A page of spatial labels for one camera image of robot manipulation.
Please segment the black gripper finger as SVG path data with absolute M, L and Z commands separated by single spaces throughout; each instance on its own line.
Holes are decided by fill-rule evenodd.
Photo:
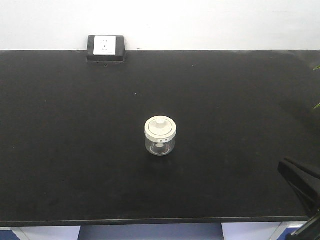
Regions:
M 287 181 L 307 213 L 320 211 L 320 168 L 302 161 L 284 158 L 278 171 Z
M 292 237 L 319 237 L 320 236 L 320 211 L 308 220 L 302 227 L 291 234 Z

